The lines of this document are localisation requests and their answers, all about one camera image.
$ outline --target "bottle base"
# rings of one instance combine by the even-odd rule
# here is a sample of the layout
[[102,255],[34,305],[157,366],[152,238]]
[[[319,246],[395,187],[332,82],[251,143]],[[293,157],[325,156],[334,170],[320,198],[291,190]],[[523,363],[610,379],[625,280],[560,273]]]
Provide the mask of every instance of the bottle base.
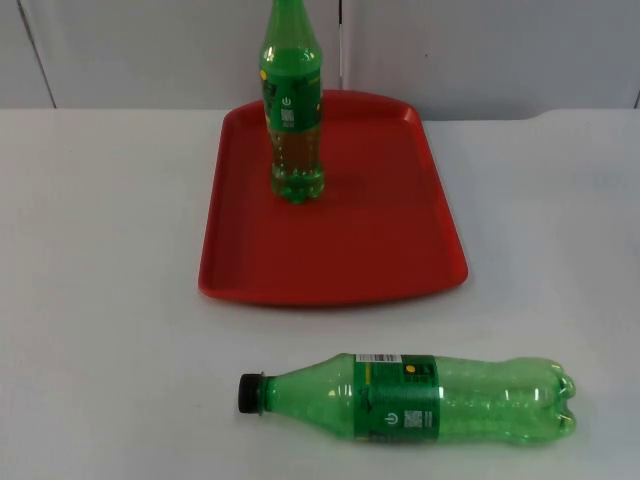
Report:
[[291,203],[304,203],[322,195],[324,171],[322,167],[318,167],[313,170],[294,170],[292,173],[288,173],[284,168],[273,165],[271,189],[277,196]]

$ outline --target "white wall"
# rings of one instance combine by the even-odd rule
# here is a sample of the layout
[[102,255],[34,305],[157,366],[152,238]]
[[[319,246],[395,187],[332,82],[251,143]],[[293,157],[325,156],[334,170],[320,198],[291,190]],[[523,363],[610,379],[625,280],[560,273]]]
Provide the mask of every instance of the white wall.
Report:
[[0,0],[0,108],[50,107],[15,0]]
[[344,85],[425,118],[633,106],[639,0],[344,0]]
[[[60,107],[230,108],[259,98],[269,0],[23,0]],[[307,0],[339,84],[338,0]]]

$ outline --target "logo on label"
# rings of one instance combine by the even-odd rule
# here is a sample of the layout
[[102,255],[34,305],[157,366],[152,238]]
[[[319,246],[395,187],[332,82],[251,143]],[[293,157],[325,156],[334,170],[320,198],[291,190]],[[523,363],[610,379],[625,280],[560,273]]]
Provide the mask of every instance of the logo on label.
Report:
[[398,416],[395,413],[389,413],[384,421],[387,422],[387,425],[397,425]]

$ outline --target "bottle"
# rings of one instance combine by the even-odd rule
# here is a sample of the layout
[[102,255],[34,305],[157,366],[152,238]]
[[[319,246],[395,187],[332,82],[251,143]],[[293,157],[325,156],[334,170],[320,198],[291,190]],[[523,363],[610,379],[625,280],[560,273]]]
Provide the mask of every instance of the bottle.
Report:
[[260,54],[267,129],[273,146],[271,187],[292,203],[324,190],[320,162],[322,50],[303,0],[273,0]]
[[573,433],[573,381],[541,358],[491,363],[341,354],[277,377],[240,380],[242,413],[273,412],[349,439],[540,444]]

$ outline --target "upright bottle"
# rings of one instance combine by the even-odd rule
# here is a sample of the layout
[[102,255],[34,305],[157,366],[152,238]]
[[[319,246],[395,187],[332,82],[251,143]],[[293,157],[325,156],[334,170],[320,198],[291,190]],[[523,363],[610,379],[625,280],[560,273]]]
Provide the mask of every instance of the upright bottle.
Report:
[[260,79],[273,146],[271,186],[292,203],[320,196],[322,50],[303,0],[273,0]]
[[341,354],[277,377],[243,375],[242,413],[274,412],[340,437],[539,444],[573,433],[575,388],[541,358],[490,363]]

